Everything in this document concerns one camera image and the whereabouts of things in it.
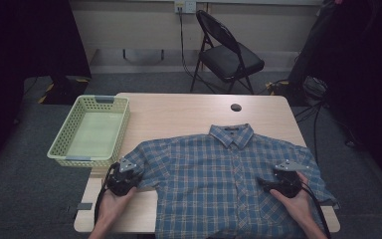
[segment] chair backrest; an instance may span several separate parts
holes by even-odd
[[[239,55],[241,54],[237,41],[225,25],[203,10],[197,11],[196,16],[205,37],[208,38],[209,41],[210,38],[208,34],[231,51]]]

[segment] wall outlet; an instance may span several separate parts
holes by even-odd
[[[174,1],[174,12],[179,13],[179,8],[184,14],[195,14],[197,3],[195,1]]]

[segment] hand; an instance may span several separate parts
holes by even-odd
[[[129,200],[135,194],[136,187],[132,187],[124,196],[116,196],[110,190],[107,190],[101,200],[100,208],[98,209],[98,219],[95,224],[95,229],[90,235],[92,238],[103,238],[112,227],[116,219],[122,214]]]
[[[305,184],[308,184],[308,179],[299,172],[297,175],[302,181],[302,187],[305,187]],[[289,215],[302,228],[308,238],[326,238],[312,218],[309,196],[306,191],[301,190],[296,197],[287,198],[277,190],[272,189],[271,195],[285,206]]]

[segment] shirt sleeve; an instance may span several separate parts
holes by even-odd
[[[158,187],[169,176],[169,139],[142,142],[125,159],[136,164],[136,172],[143,172],[138,187]]]

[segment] green plastic basket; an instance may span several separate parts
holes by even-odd
[[[79,96],[48,151],[62,166],[110,166],[118,160],[129,99]]]

